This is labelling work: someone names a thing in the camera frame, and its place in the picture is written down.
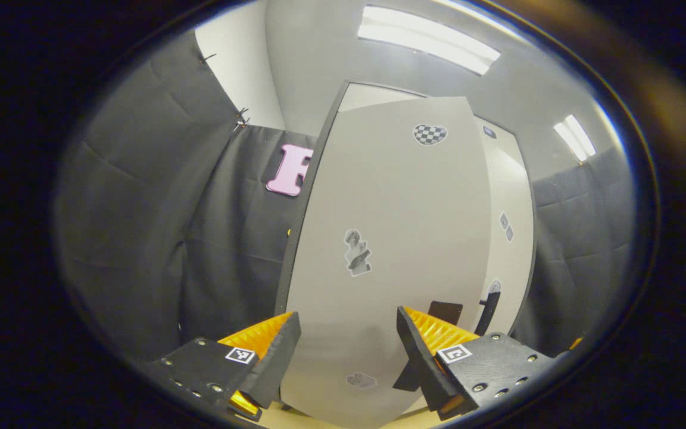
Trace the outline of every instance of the checkered heart sticker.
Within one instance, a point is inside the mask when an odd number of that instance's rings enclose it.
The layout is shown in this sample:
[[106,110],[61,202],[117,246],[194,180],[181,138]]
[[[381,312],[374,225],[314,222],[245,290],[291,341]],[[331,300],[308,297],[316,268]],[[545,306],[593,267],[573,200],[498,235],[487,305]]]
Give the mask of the checkered heart sticker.
[[420,124],[414,127],[414,138],[420,144],[431,146],[446,138],[447,132],[444,127]]

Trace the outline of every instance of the white ceiling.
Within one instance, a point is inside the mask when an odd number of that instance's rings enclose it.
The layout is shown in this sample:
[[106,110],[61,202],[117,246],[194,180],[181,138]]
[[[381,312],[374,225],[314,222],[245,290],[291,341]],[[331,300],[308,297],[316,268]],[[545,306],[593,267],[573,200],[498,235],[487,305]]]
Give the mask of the white ceiling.
[[[484,76],[421,52],[357,38],[365,5],[456,28],[501,52]],[[430,96],[465,95],[473,111],[517,136],[531,180],[578,165],[553,130],[574,114],[596,150],[615,146],[588,86],[561,62],[473,17],[427,0],[267,0],[270,69],[287,130],[319,135],[344,80]]]

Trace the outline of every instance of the pink letter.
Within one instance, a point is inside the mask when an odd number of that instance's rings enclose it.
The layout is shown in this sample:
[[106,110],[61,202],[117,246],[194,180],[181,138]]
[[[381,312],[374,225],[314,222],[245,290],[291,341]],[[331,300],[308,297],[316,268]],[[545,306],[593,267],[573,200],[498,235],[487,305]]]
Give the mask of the pink letter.
[[282,163],[277,170],[277,176],[266,184],[266,188],[272,192],[296,196],[300,193],[300,187],[295,184],[296,179],[298,176],[303,179],[305,171],[308,169],[308,164],[303,165],[303,161],[306,158],[311,158],[314,151],[292,144],[283,144],[282,150],[285,155],[282,157]]

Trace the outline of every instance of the fisheye lens view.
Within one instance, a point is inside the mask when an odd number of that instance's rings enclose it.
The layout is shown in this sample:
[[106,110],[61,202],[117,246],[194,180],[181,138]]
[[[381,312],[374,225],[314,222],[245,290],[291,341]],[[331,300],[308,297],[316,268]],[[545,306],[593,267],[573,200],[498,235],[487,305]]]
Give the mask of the fisheye lens view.
[[232,423],[374,429],[523,397],[626,307],[636,131],[461,0],[253,0],[136,54],[52,202],[74,308]]

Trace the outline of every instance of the fluorescent light fixture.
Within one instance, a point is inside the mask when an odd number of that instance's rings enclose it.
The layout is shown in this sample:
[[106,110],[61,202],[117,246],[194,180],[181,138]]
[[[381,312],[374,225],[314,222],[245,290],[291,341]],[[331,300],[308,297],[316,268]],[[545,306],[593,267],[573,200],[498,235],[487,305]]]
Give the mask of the fluorescent light fixture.
[[446,6],[447,8],[452,8],[455,11],[459,11],[459,12],[462,12],[463,14],[474,17],[478,21],[481,21],[484,24],[488,25],[489,27],[493,27],[493,28],[499,30],[499,32],[505,33],[507,36],[511,36],[511,38],[513,38],[519,42],[529,44],[529,42],[527,40],[525,40],[522,36],[518,35],[518,33],[514,32],[514,30],[500,24],[497,21],[494,21],[490,17],[487,17],[485,14],[482,14],[478,11],[474,11],[471,8],[459,5],[458,3],[452,2],[451,0],[433,0],[433,3],[439,3],[439,5]]
[[471,36],[424,17],[376,6],[362,13],[359,38],[393,43],[455,63],[479,75],[499,58],[499,51]]
[[560,124],[555,125],[555,131],[566,141],[566,144],[571,148],[576,158],[579,159],[579,162],[584,162],[586,158],[596,153],[589,136],[586,135],[584,128],[582,128],[581,124],[572,114],[568,115],[566,120],[560,122]]

